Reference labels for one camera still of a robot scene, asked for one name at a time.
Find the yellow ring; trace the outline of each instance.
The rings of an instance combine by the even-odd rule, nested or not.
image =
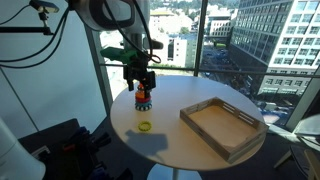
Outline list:
[[[152,125],[151,122],[149,121],[142,121],[141,123],[139,123],[138,125],[138,129],[142,132],[148,132],[150,131]]]

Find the round white table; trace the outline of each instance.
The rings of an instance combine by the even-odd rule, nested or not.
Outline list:
[[[111,107],[111,123],[119,138],[138,154],[156,162],[148,179],[201,179],[199,171],[228,168],[246,161],[263,142],[232,164],[226,162],[180,119],[180,109],[218,97],[263,121],[257,107],[244,95],[219,82],[193,76],[160,76],[152,90],[152,109],[135,109],[135,91],[122,91]],[[152,129],[140,132],[138,124]]]

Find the city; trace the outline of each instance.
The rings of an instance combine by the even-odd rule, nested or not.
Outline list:
[[[267,123],[284,125],[308,86],[308,75],[320,64],[318,4],[311,0],[209,1],[200,76],[238,90],[268,117]],[[160,66],[194,68],[200,9],[197,0],[151,1],[151,36],[164,45],[154,51],[162,60]],[[120,46],[121,36],[111,32],[110,42],[108,33],[100,36],[102,46]],[[154,71],[191,75],[186,70]],[[122,73],[119,68],[108,67],[108,73],[122,77],[115,75]],[[120,78],[115,80],[117,87],[124,88],[126,83]]]

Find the gray floor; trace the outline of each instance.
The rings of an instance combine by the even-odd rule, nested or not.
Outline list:
[[[107,166],[107,172],[112,177],[118,177],[126,168],[133,173],[134,180],[144,180],[154,163],[141,157],[116,136],[108,119],[104,120],[94,132],[99,136],[107,131],[112,142],[97,153],[100,161]],[[273,169],[273,165],[289,149],[290,144],[308,145],[317,148],[319,141],[314,138],[301,139],[290,133],[281,135],[270,131],[264,145],[248,161],[232,168],[219,171],[199,172],[203,180],[301,180],[305,177],[300,173],[294,161],[288,161],[278,170]]]

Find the building facade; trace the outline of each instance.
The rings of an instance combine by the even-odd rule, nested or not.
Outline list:
[[[320,64],[320,9],[316,0],[242,0],[230,59],[244,71],[312,74]],[[254,94],[301,95],[310,78],[249,76]]]
[[[226,8],[213,8],[206,16],[205,33],[206,37],[214,38],[217,41],[225,42],[235,25],[237,10]]]
[[[171,39],[168,46],[169,65],[193,68],[196,56],[197,39],[194,34],[181,35]]]
[[[191,30],[192,20],[184,15],[177,15],[167,9],[158,9],[150,12],[149,29],[161,33],[179,33],[182,27]]]

